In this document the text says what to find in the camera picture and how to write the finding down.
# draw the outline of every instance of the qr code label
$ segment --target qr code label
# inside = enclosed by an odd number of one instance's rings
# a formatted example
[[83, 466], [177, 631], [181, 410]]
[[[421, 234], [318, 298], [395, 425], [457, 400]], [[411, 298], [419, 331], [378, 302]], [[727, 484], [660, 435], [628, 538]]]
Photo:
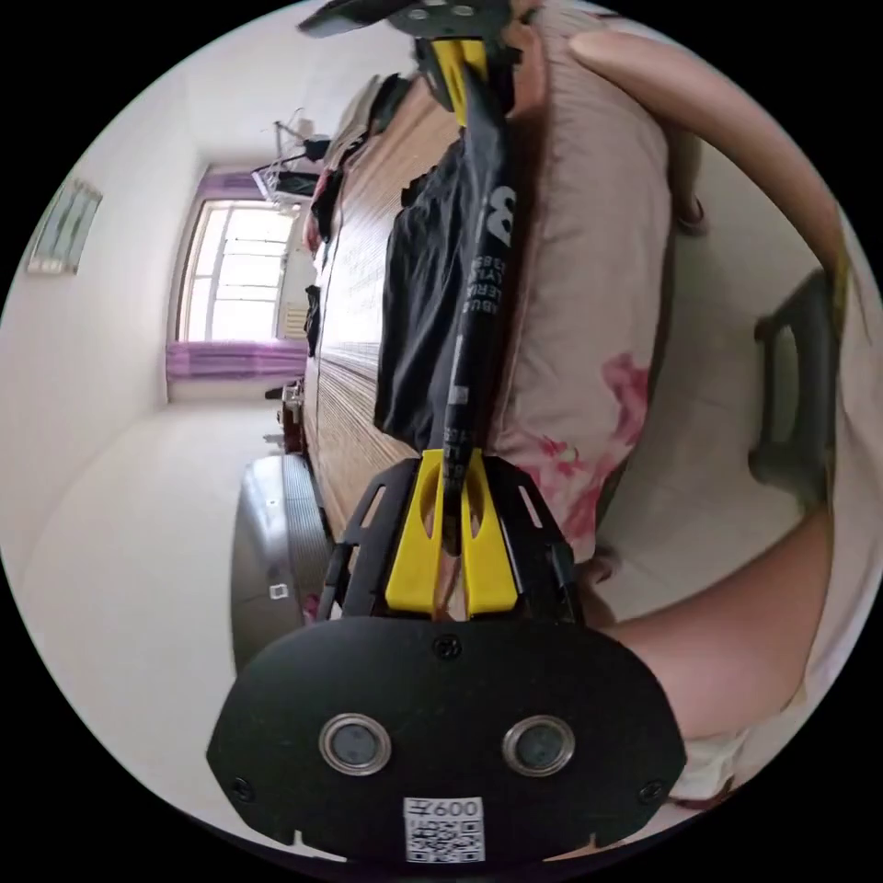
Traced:
[[405, 798], [407, 860], [460, 865], [485, 860], [481, 797]]

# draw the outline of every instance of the picture frame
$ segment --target picture frame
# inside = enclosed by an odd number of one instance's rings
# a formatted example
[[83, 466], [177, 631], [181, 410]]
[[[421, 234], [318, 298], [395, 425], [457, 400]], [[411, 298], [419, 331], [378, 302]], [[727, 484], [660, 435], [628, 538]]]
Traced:
[[28, 272], [76, 274], [102, 195], [79, 178], [62, 184], [40, 221]]

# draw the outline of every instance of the yellow clip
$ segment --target yellow clip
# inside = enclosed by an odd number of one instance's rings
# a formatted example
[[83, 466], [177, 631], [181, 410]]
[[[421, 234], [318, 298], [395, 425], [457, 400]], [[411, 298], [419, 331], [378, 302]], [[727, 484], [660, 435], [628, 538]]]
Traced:
[[[408, 506], [396, 560], [386, 584], [390, 610], [432, 615], [442, 560], [442, 458], [444, 451], [424, 451]], [[435, 515], [427, 533], [432, 507]]]
[[[518, 591], [480, 451], [472, 453], [460, 512], [466, 616], [506, 613], [518, 601]], [[475, 536], [474, 515], [478, 521]]]
[[466, 86], [463, 66], [469, 64], [487, 81], [487, 54], [481, 40], [434, 40], [432, 49], [439, 60], [444, 84], [451, 96], [453, 112], [461, 126], [466, 125]]

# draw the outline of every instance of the window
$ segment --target window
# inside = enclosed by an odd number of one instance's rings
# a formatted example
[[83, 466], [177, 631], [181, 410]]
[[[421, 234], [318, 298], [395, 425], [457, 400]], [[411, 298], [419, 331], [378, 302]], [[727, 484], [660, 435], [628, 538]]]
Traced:
[[293, 218], [264, 202], [206, 202], [184, 280], [181, 340], [273, 340]]

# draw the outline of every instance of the purple curtain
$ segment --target purple curtain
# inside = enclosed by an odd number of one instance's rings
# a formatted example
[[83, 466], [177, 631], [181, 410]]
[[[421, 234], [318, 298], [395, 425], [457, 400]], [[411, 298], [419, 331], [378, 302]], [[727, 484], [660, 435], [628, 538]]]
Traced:
[[292, 382], [304, 376], [305, 368], [305, 340], [274, 340], [271, 343], [178, 341], [166, 348], [166, 379], [169, 382], [259, 377]]
[[202, 176], [197, 198], [201, 200], [263, 200], [251, 172], [207, 172]]

